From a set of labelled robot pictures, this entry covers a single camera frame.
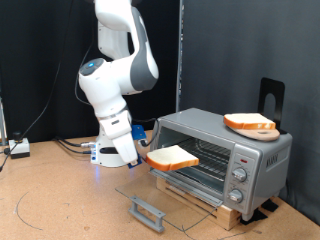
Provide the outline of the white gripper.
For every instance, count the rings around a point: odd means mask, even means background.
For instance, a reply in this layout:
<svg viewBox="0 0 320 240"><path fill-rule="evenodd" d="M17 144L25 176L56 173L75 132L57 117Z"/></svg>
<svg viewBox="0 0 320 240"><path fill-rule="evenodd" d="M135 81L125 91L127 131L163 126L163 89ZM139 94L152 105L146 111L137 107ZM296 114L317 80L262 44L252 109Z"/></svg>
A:
<svg viewBox="0 0 320 240"><path fill-rule="evenodd" d="M114 147L125 163L138 160L137 151L131 133L126 133L112 140Z"/></svg>

